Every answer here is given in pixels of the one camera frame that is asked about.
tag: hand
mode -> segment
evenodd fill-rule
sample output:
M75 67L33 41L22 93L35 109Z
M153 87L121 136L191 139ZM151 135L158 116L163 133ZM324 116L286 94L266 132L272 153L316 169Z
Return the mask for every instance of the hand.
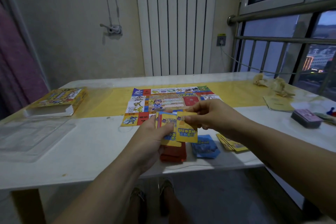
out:
M152 116L138 128L121 155L132 158L142 174L151 168L162 154L161 139L173 131L172 123L155 128L155 116Z
M200 101L188 108L187 112L198 115L186 116L185 121L198 128L214 129L231 140L241 142L241 129L252 121L220 99Z

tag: person's left hand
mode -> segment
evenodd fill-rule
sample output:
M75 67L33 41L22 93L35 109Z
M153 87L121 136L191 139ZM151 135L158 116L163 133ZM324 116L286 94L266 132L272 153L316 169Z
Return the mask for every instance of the person's left hand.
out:
M155 116L152 116L138 128L121 154L132 158L142 174L152 167L162 154L161 139L173 131L172 123L155 128Z

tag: electrical outlet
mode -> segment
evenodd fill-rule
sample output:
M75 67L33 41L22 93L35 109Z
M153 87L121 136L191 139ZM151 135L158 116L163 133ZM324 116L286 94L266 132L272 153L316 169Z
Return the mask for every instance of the electrical outlet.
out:
M216 46L221 46L221 45L225 46L225 42L226 42L226 34L218 34Z

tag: clear plastic tray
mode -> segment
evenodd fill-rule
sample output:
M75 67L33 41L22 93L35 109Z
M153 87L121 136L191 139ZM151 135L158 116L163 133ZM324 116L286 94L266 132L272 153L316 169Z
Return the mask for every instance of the clear plastic tray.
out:
M0 161L34 162L69 133L69 117L21 118L0 126Z

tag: tiled floor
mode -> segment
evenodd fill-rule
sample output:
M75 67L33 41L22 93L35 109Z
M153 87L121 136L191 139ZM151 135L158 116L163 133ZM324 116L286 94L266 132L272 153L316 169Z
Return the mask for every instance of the tiled floor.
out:
M198 171L173 175L175 194L195 223L283 223L270 202L262 200L244 171ZM87 183L40 189L48 223L81 193ZM167 223L159 216L157 178L145 180L147 223ZM19 223L9 197L0 194L0 224Z

